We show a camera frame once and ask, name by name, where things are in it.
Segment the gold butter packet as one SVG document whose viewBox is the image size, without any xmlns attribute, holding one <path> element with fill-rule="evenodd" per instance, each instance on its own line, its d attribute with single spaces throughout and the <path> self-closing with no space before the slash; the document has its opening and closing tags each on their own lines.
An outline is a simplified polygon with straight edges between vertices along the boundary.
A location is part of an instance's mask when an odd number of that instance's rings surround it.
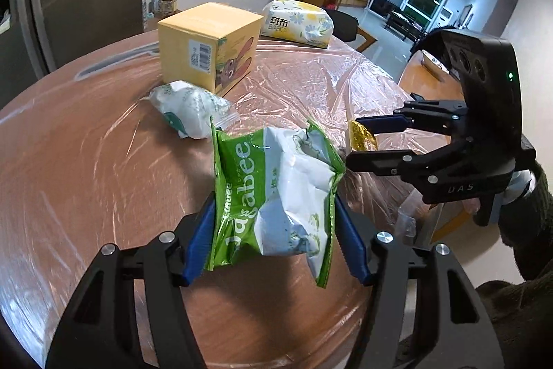
<svg viewBox="0 0 553 369">
<path fill-rule="evenodd" d="M 348 125 L 348 149 L 350 152 L 373 152 L 378 150 L 378 141 L 370 131 L 357 121 Z"/>
</svg>

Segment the green snack bag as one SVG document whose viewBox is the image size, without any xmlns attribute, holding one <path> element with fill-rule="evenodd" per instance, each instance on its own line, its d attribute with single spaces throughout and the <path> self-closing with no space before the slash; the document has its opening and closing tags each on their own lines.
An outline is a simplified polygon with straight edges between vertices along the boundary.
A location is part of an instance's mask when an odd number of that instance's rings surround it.
<svg viewBox="0 0 553 369">
<path fill-rule="evenodd" d="M 207 269 L 303 255 L 316 285 L 326 287 L 346 168 L 324 131 L 314 122 L 241 136 L 214 127 L 212 143 L 216 214 Z"/>
</svg>

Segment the wooden chair with phone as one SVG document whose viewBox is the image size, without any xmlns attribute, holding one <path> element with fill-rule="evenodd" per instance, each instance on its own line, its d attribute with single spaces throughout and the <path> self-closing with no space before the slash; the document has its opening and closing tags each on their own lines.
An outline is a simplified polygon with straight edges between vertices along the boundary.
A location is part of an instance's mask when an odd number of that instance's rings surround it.
<svg viewBox="0 0 553 369">
<path fill-rule="evenodd" d="M 426 100 L 464 99 L 460 82 L 423 50 L 418 50 L 408 61 L 399 86 L 408 94 L 420 94 Z"/>
</svg>

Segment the black cushioned wooden chair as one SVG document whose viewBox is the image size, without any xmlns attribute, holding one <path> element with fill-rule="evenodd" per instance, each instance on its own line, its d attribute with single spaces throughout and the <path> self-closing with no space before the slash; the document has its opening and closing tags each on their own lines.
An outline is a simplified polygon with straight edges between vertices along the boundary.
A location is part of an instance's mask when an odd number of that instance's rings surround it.
<svg viewBox="0 0 553 369">
<path fill-rule="evenodd" d="M 334 24 L 333 36 L 340 39 L 345 43 L 352 43 L 358 36 L 363 37 L 365 40 L 360 44 L 356 51 L 357 53 L 363 53 L 370 48 L 378 40 L 373 37 L 369 32 L 366 32 L 359 24 L 356 17 L 352 15 L 330 8 L 325 8 L 325 12 L 328 14 Z"/>
</svg>

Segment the floral tissue pack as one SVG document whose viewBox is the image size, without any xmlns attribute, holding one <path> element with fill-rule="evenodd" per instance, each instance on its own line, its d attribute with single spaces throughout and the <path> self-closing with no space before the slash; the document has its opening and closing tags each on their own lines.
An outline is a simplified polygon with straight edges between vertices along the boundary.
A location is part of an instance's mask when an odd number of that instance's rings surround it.
<svg viewBox="0 0 553 369">
<path fill-rule="evenodd" d="M 261 35 L 326 49 L 334 22 L 323 9 L 296 0 L 273 0 L 262 10 Z"/>
</svg>

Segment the white crumpled plastic bag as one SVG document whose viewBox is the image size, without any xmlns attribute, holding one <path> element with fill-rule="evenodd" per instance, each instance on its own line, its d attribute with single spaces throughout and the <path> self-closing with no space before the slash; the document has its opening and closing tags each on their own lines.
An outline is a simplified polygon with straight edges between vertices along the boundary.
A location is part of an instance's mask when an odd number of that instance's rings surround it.
<svg viewBox="0 0 553 369">
<path fill-rule="evenodd" d="M 209 139 L 240 119 L 232 102 L 184 81 L 154 87 L 147 99 L 181 139 Z"/>
</svg>

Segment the yellow rabbit cardboard box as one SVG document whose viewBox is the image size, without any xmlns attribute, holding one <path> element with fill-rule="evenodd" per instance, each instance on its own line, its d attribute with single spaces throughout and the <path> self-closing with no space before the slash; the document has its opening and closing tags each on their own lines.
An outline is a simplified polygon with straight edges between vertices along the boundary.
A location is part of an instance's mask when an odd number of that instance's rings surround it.
<svg viewBox="0 0 553 369">
<path fill-rule="evenodd" d="M 223 96 L 253 68 L 263 17 L 205 3 L 158 23 L 163 82 L 188 82 Z"/>
</svg>

